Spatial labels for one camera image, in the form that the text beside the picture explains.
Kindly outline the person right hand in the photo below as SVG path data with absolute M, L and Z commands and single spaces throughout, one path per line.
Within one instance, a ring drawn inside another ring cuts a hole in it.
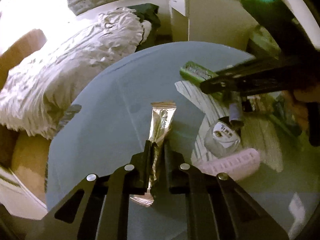
M 282 91 L 288 107 L 295 116 L 297 123 L 303 131 L 309 129 L 307 103 L 319 103 L 319 83 L 317 85 L 294 91 Z

